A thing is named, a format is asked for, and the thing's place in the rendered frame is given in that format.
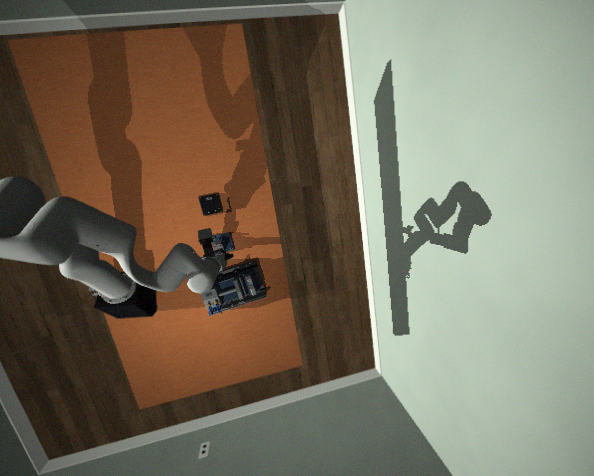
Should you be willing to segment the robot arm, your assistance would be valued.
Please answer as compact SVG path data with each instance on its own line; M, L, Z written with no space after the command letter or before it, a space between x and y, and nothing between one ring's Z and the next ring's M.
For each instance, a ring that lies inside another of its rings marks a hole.
M215 257L211 228L198 230L198 239L205 258L178 243L154 273L135 261L134 226L71 197L56 197L45 204L42 190L26 178L0 180L0 258L59 264L63 276L90 286L89 291L97 290L92 295L101 295L109 303L130 298L136 282L172 292L187 275L190 290L209 291L220 270L210 258ZM100 260L99 251L115 257L126 274Z

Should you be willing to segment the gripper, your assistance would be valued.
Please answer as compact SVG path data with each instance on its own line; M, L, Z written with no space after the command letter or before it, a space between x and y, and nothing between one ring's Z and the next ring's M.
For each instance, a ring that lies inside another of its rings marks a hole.
M215 259L219 266L220 266L220 270L219 272L221 272L222 270L224 270L224 268L227 266L227 260L233 258L233 254L229 254L224 252L224 249L221 251L221 253L217 253L215 254L215 257L210 257Z

